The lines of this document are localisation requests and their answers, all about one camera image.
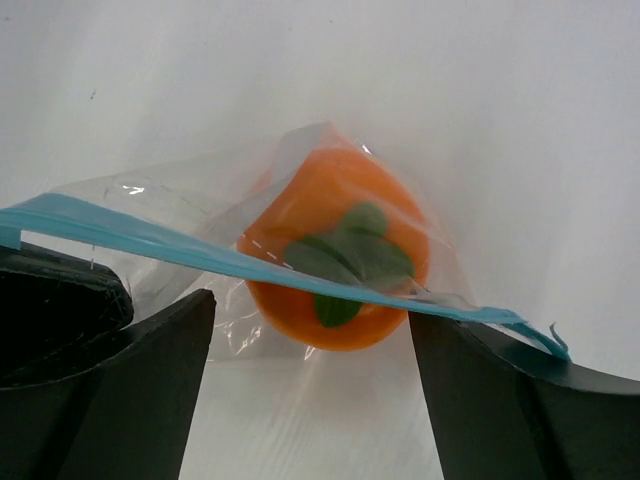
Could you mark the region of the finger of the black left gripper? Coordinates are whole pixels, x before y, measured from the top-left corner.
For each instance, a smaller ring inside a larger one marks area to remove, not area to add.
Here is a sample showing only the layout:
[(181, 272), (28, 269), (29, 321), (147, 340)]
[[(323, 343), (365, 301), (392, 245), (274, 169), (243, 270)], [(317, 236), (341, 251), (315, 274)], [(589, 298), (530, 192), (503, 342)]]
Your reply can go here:
[(13, 386), (128, 326), (131, 295), (109, 267), (24, 243), (1, 249), (1, 385)]

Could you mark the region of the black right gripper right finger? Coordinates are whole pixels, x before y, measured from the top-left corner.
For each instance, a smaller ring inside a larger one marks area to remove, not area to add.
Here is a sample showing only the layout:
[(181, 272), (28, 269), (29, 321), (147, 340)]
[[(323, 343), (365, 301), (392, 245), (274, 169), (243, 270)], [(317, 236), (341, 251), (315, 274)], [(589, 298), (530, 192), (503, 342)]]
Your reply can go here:
[(638, 478), (638, 381), (482, 324), (409, 325), (445, 478)]

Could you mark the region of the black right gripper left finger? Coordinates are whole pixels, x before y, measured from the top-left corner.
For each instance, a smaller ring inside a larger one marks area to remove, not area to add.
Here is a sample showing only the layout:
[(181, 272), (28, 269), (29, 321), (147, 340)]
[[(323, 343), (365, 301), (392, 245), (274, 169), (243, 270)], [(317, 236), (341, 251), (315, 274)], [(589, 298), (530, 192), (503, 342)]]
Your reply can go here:
[(200, 289), (3, 378), (2, 478), (178, 478), (215, 308)]

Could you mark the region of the clear zip top bag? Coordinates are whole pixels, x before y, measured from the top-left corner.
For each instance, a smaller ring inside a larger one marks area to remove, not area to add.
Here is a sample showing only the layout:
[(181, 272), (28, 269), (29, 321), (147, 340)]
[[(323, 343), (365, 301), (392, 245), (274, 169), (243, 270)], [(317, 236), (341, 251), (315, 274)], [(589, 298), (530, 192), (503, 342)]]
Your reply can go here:
[(561, 359), (566, 343), (470, 298), (451, 236), (418, 181), (333, 125), (60, 186), (1, 212), (28, 234), (112, 258), (138, 315), (211, 275), (229, 324), (256, 316), (309, 347), (351, 352), (410, 313), (514, 332)]

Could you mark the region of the orange fake fruit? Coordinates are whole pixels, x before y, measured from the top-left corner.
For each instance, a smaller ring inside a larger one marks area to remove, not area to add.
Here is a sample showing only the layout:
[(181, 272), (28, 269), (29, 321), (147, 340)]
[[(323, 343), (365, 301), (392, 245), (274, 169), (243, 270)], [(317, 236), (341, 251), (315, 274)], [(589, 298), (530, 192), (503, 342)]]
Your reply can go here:
[[(236, 248), (338, 284), (407, 295), (428, 276), (428, 225), (408, 189), (373, 157), (354, 148), (320, 148)], [(406, 317), (402, 309), (265, 282), (246, 285), (278, 331), (319, 349), (370, 347)]]

